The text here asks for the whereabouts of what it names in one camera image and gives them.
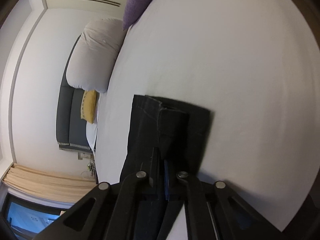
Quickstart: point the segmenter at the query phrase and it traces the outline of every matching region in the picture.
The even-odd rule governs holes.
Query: mattress
[[[291,0],[153,0],[101,95],[99,180],[119,182],[134,94],[193,103],[215,114],[198,177],[227,181],[283,230],[320,166],[319,64]],[[169,239],[185,236],[181,213]]]

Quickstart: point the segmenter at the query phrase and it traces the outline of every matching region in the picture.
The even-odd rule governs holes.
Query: metal screw
[[[136,174],[137,178],[144,178],[146,175],[144,171],[138,171]]]
[[[109,187],[109,184],[106,183],[106,182],[102,182],[102,183],[100,183],[99,186],[98,186],[98,188],[99,188],[100,190],[106,190],[106,189],[108,189],[108,187]]]
[[[223,181],[217,181],[216,187],[217,188],[225,188],[226,184]]]
[[[181,179],[188,177],[188,175],[189,174],[186,171],[179,171],[178,172],[178,177]]]

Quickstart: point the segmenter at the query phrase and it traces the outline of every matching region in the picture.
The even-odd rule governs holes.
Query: curtain
[[[94,179],[38,171],[18,164],[9,169],[3,182],[36,197],[69,203],[77,202],[96,186]]]

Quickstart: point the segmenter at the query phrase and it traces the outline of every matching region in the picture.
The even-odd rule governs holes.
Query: yellow pillow
[[[85,91],[81,102],[81,119],[93,123],[94,109],[96,107],[97,92],[95,90]]]

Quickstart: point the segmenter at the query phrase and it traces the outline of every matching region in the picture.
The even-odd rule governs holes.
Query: white wall
[[[48,9],[23,54],[12,105],[12,134],[17,163],[45,171],[80,175],[88,160],[59,150],[56,111],[61,78],[74,42],[93,18],[76,9]]]
[[[11,103],[15,76],[24,48],[44,7],[41,0],[19,0],[0,29],[0,160],[2,177],[14,160],[11,134]]]
[[[2,210],[2,206],[4,204],[5,198],[8,193],[8,187],[0,181],[0,210]]]
[[[29,0],[19,0],[0,29],[0,82],[13,43],[32,8]]]

